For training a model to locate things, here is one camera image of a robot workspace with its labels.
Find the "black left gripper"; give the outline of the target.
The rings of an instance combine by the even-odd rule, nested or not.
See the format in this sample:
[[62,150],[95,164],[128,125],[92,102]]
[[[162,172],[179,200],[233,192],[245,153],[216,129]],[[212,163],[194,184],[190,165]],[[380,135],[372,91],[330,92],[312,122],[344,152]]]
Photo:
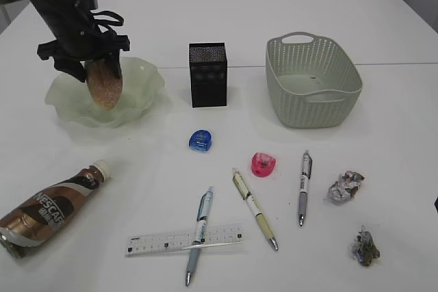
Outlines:
[[115,79],[121,79],[120,52],[130,50],[130,41],[114,28],[123,23],[122,16],[110,11],[92,13],[85,19],[62,15],[49,21],[55,40],[39,44],[37,54],[43,60],[52,57],[56,70],[81,83],[86,82],[83,62],[104,58],[104,69]]

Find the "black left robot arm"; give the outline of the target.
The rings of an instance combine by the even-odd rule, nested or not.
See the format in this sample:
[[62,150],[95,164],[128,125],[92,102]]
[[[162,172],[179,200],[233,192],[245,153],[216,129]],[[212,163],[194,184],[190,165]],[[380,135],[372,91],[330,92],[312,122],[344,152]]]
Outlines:
[[[2,4],[20,0],[1,0]],[[39,44],[42,60],[53,59],[56,70],[85,82],[92,64],[122,77],[120,52],[130,49],[126,35],[114,31],[124,23],[122,16],[98,11],[97,0],[29,0],[47,24],[55,40]]]

